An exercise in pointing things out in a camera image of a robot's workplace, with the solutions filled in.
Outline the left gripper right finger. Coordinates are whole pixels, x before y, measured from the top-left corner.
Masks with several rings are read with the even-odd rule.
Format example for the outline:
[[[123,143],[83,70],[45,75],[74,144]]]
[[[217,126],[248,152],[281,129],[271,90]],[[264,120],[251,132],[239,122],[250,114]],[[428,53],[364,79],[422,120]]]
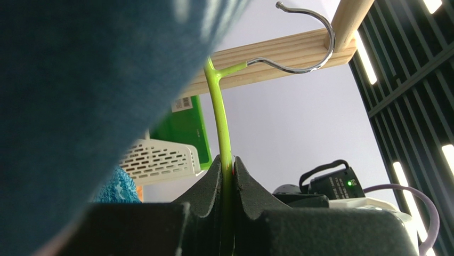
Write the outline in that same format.
[[[236,255],[418,255],[403,222],[386,211],[293,209],[234,163]]]

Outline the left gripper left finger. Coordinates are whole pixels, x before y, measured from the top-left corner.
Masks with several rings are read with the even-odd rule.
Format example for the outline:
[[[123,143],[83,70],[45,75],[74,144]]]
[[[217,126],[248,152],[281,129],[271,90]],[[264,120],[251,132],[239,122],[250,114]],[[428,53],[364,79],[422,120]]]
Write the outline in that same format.
[[[219,255],[221,161],[171,203],[94,204],[59,255]]]

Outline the blue patterned shorts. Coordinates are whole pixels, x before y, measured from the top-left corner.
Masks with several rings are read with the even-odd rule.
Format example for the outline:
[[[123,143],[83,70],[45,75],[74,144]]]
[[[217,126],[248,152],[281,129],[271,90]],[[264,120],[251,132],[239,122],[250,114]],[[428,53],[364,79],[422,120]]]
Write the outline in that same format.
[[[1,1],[1,255],[87,210],[247,1]]]

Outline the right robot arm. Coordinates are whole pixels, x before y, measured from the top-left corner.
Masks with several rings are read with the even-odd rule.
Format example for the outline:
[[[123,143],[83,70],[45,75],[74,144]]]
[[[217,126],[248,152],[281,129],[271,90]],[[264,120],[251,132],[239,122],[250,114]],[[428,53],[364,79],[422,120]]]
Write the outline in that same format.
[[[272,227],[275,255],[420,255],[413,217],[368,196],[345,160],[318,166],[273,194],[289,206]]]

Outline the white perforated file organizer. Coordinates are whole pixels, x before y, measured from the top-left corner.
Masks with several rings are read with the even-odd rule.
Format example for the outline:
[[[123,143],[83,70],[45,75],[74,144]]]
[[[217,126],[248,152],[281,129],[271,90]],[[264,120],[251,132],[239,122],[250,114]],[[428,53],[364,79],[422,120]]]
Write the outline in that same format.
[[[137,186],[196,177],[202,172],[196,147],[138,139],[119,162]]]

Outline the green plastic folder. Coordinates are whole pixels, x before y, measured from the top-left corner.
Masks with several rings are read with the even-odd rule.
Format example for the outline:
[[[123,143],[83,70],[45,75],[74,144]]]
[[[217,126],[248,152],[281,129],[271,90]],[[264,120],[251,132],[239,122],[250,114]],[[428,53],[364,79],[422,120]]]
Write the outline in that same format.
[[[199,96],[177,99],[160,125],[150,131],[150,138],[194,146],[203,171],[212,163]]]

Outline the wooden clothes rack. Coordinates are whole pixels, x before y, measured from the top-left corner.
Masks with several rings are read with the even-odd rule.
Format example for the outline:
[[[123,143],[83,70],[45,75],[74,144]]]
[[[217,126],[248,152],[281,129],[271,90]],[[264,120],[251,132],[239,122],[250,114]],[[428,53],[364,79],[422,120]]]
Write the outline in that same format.
[[[324,68],[344,65],[352,59],[357,50],[354,33],[372,4],[373,1],[340,1],[331,23],[336,36],[334,52],[323,65]],[[223,69],[257,57],[265,57],[290,68],[308,68],[320,62],[327,54],[328,40],[327,30],[321,28],[219,51],[214,53],[212,61],[216,68]],[[284,71],[264,63],[256,63],[221,79],[221,88],[229,89],[286,75]]]

